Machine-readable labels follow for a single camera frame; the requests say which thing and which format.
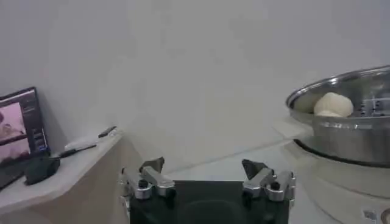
white table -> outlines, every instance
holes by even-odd
[[[61,159],[57,173],[41,183],[26,186],[21,178],[0,192],[0,215],[24,209],[67,193],[122,138],[107,137],[96,148]]]
[[[173,180],[226,180],[244,181],[245,171],[242,168],[242,159],[264,162],[267,166],[279,172],[282,170],[293,170],[292,165],[282,152],[282,144],[273,145],[264,149],[251,150],[234,156],[226,157],[195,166],[189,169],[180,170],[167,174]],[[307,196],[305,189],[299,183],[297,177],[296,203],[290,213],[290,224],[339,224],[322,210],[320,210]]]

stainless steel pot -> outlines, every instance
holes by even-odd
[[[353,102],[350,117],[315,116],[313,108],[326,93]],[[314,131],[314,149],[351,161],[390,165],[390,65],[341,74],[305,86],[286,101],[290,115]]]

black cable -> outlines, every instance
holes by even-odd
[[[59,154],[59,156],[57,157],[53,157],[51,159],[63,159],[63,158],[66,158],[66,157],[69,157],[71,155],[74,155],[76,153],[79,153],[81,151],[84,151],[84,150],[87,150],[87,149],[92,149],[92,148],[95,148],[97,145],[91,145],[91,146],[88,146],[88,147],[85,147],[85,148],[82,148],[82,149],[69,149],[67,151],[64,151],[62,153]]]

white wall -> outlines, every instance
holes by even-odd
[[[118,124],[174,169],[277,142],[293,89],[389,63],[389,6],[0,0],[0,94],[37,86],[56,143]]]

white dough ball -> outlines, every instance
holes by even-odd
[[[341,117],[350,116],[353,112],[352,101],[336,93],[327,93],[319,99],[314,106],[314,114],[318,115],[321,111],[330,111]]]
[[[317,116],[324,116],[324,117],[341,117],[340,115],[332,112],[332,111],[328,111],[328,110],[323,110],[321,111],[320,113],[316,114]]]

